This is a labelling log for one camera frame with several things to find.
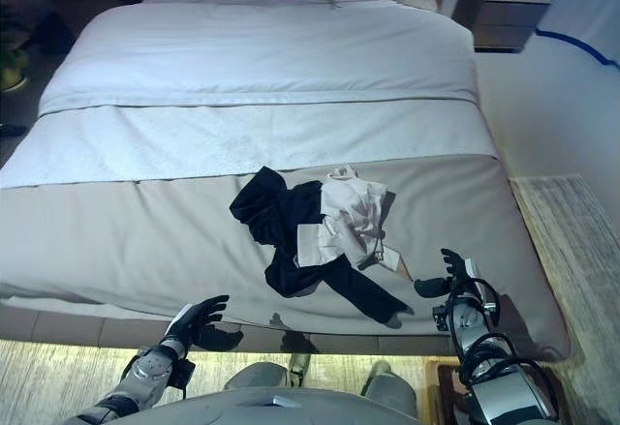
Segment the blue stripe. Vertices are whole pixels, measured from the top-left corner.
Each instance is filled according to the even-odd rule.
[[[545,36],[547,38],[553,38],[555,40],[564,41],[564,42],[569,43],[569,44],[571,44],[573,46],[577,46],[577,47],[585,50],[590,55],[592,55],[592,57],[597,59],[601,64],[603,64],[603,65],[613,65],[617,69],[620,69],[620,66],[618,65],[618,63],[615,60],[609,60],[609,59],[605,58],[605,56],[602,55],[600,52],[598,52],[596,49],[594,49],[590,45],[584,43],[583,41],[578,40],[577,38],[573,38],[572,36],[568,36],[568,35],[563,35],[562,33],[555,33],[553,31],[544,31],[544,30],[541,30],[539,28],[536,29],[536,34],[538,36]]]

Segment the white duvet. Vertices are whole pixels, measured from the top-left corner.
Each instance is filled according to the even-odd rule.
[[[99,15],[4,188],[495,155],[471,34],[385,0],[210,0]]]

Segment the black garment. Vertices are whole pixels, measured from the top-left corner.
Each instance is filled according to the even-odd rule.
[[[368,317],[387,323],[408,307],[355,270],[343,255],[324,265],[297,267],[297,226],[319,224],[321,182],[311,181],[287,190],[284,179],[263,167],[231,204],[231,212],[261,244],[275,246],[273,261],[264,272],[267,283],[285,297],[323,280]]]

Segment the clothing pile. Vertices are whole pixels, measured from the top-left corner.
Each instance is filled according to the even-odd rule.
[[[257,242],[275,247],[264,274],[281,295],[302,295],[323,281],[368,317],[388,323],[408,306],[359,271],[384,261],[386,252],[394,254],[383,245],[381,230],[387,194],[385,185],[357,178],[349,166],[330,173],[325,183],[291,190],[263,167],[230,209]]]

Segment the mattress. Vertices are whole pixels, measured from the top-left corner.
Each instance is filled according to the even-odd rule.
[[[390,1],[149,1],[84,30],[0,171],[5,303],[149,319],[227,293],[229,322],[435,335],[442,301],[379,265],[364,275],[411,308],[389,324],[325,285],[281,297],[273,249],[228,210],[262,165],[292,187],[351,164],[396,194],[386,243],[414,278],[445,274],[440,248],[472,257],[517,342],[569,354],[478,109],[469,32]]]

